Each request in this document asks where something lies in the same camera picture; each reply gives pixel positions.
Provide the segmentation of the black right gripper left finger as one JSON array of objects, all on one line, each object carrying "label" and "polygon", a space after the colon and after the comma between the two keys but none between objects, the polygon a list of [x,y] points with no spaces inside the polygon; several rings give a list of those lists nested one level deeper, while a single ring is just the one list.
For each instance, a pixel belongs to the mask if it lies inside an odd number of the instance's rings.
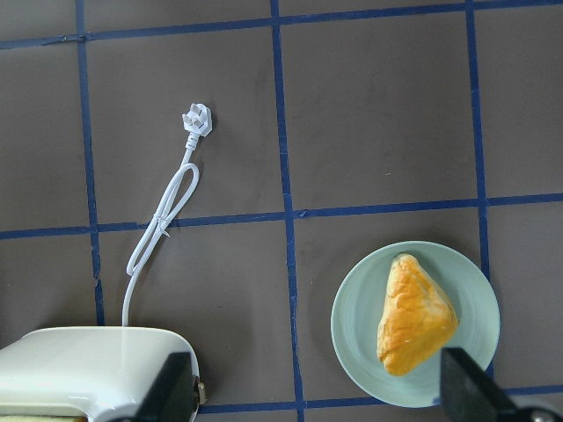
[{"label": "black right gripper left finger", "polygon": [[189,421],[195,414],[191,353],[171,353],[135,414],[135,421]]}]

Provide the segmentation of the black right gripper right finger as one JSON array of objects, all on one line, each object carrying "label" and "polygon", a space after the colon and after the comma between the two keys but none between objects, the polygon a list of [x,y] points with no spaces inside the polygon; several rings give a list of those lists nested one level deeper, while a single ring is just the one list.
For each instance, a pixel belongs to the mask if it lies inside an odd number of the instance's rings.
[{"label": "black right gripper right finger", "polygon": [[450,421],[517,421],[518,409],[459,347],[443,348],[440,404]]}]

